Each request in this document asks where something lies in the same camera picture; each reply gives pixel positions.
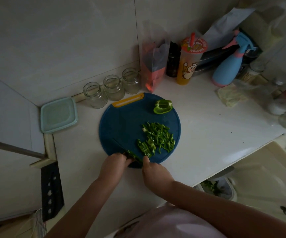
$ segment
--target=person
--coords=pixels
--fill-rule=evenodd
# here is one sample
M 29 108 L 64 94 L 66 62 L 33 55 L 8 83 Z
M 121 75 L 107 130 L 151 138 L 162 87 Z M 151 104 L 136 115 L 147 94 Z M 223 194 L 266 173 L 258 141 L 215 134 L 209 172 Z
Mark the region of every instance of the person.
M 85 237 L 101 208 L 133 162 L 121 153 L 103 162 L 99 177 L 47 233 L 46 238 Z M 286 223 L 245 205 L 198 191 L 177 182 L 161 164 L 143 158 L 144 184 L 173 206 L 155 208 L 125 236 L 282 238 Z

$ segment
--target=light blue lid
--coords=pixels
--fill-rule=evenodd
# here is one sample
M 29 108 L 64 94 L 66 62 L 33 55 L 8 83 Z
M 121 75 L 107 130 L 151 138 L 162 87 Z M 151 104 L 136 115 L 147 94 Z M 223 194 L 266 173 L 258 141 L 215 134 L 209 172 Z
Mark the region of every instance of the light blue lid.
M 77 106 L 71 97 L 47 103 L 40 110 L 40 124 L 44 134 L 67 128 L 76 124 L 77 121 Z

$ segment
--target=hand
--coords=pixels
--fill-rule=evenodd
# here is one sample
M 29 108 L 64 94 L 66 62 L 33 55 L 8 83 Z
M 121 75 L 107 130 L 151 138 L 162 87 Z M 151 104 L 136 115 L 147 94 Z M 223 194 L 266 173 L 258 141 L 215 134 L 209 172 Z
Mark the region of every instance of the hand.
M 104 185 L 116 187 L 122 178 L 124 169 L 133 161 L 133 159 L 126 159 L 126 156 L 121 153 L 108 156 L 101 166 L 98 180 Z
M 175 182 L 173 176 L 164 166 L 150 163 L 147 156 L 143 157 L 142 174 L 145 186 L 160 197 L 169 191 Z

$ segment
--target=yellow handle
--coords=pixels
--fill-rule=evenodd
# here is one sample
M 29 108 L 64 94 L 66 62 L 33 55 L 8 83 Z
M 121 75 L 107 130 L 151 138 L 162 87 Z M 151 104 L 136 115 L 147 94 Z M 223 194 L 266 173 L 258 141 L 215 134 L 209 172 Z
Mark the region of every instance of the yellow handle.
M 142 98 L 144 98 L 144 93 L 140 93 L 140 94 L 134 95 L 132 97 L 129 97 L 129 98 L 126 98 L 126 99 L 114 102 L 112 105 L 115 108 L 120 108 L 120 107 L 122 107 L 124 105 L 127 105 L 127 104 L 130 104 L 130 103 L 139 101 Z

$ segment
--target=round cutting board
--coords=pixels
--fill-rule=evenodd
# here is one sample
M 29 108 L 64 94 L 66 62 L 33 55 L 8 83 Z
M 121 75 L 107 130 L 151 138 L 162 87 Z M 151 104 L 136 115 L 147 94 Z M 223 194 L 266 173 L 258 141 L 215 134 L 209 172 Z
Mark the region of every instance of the round cutting board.
M 166 160 L 178 145 L 181 136 L 181 122 L 174 108 L 161 115 L 153 112 L 156 101 L 161 99 L 163 98 L 155 94 L 140 93 L 110 104 L 103 113 L 99 125 L 99 138 L 104 151 L 108 155 L 112 155 L 130 150 L 142 159 L 143 154 L 137 147 L 137 139 L 142 142 L 147 140 L 146 134 L 142 130 L 142 124 L 157 122 L 170 128 L 169 132 L 173 134 L 175 146 L 170 153 L 163 148 L 159 153 L 157 147 L 155 155 L 150 158 L 150 161 L 160 164 Z M 141 168 L 141 164 L 133 162 L 129 167 Z

